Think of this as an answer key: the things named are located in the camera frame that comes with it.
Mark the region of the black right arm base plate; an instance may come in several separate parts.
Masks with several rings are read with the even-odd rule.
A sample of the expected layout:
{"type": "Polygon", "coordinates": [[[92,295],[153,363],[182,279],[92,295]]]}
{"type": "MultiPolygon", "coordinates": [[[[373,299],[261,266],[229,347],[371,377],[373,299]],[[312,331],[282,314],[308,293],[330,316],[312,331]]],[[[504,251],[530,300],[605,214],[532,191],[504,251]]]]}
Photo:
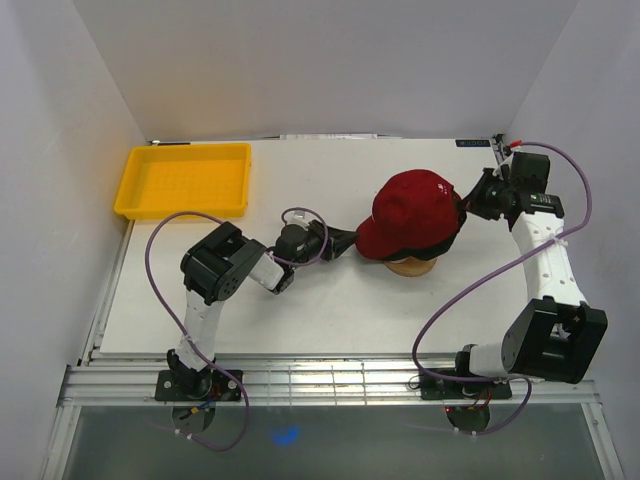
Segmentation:
{"type": "Polygon", "coordinates": [[[508,400],[512,390],[507,383],[458,382],[435,378],[423,373],[414,375],[407,383],[410,390],[417,391],[422,400],[508,400]]]}

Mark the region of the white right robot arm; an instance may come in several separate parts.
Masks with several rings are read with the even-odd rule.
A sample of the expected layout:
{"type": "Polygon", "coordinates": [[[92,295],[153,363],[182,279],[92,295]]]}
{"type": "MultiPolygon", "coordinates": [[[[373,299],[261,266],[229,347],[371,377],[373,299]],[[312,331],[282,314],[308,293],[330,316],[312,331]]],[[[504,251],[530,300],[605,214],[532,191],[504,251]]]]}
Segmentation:
{"type": "Polygon", "coordinates": [[[562,237],[564,208],[546,191],[550,167],[546,155],[515,151],[484,169],[463,201],[471,214],[507,221],[524,258],[527,287],[527,304],[501,340],[458,353],[451,382],[464,397],[476,396],[488,378],[577,384],[606,332],[605,312],[589,306],[573,274],[562,237]]]}

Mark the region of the dark red LA cap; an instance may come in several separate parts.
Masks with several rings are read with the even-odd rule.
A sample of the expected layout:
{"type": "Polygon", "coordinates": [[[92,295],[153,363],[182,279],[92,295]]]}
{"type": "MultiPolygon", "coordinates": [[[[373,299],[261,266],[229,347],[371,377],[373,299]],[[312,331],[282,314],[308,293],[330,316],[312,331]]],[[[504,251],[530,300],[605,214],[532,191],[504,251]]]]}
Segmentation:
{"type": "Polygon", "coordinates": [[[462,229],[466,211],[454,186],[431,170],[414,169],[391,177],[373,200],[371,215],[357,228],[361,256],[380,261],[401,237],[438,242],[462,229]]]}

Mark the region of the black NY cap red brim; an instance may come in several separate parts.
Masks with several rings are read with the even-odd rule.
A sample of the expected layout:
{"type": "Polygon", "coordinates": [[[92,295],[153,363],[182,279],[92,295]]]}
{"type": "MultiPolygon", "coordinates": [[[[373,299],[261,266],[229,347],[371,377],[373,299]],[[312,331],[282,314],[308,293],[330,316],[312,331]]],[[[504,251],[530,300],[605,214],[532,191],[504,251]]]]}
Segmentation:
{"type": "Polygon", "coordinates": [[[457,236],[458,231],[438,242],[426,242],[424,238],[410,239],[401,237],[398,247],[390,254],[381,257],[380,261],[397,262],[409,257],[421,261],[429,261],[448,252],[457,236]]]}

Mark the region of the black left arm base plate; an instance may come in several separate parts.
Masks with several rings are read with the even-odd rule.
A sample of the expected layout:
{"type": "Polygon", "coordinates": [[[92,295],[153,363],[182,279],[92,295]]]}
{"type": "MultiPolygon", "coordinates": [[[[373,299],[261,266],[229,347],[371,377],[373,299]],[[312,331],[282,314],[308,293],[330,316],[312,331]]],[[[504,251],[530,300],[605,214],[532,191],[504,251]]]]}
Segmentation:
{"type": "Polygon", "coordinates": [[[186,376],[162,370],[154,393],[154,399],[160,402],[239,401],[241,396],[237,381],[208,369],[186,376]]]}

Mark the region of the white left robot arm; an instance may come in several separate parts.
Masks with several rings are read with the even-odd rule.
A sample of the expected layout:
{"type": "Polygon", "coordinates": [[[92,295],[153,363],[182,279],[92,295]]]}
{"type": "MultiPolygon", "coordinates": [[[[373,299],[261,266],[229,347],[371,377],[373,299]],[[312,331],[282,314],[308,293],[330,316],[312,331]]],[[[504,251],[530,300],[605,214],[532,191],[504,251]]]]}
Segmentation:
{"type": "Polygon", "coordinates": [[[167,353],[177,387],[190,399],[201,399],[213,389],[215,337],[224,302],[246,279],[279,294],[294,280],[295,269],[313,260],[332,261],[355,244],[358,234],[325,226],[318,220],[290,220],[275,245],[267,247],[245,237],[225,222],[183,256],[187,307],[186,333],[167,353]]]}

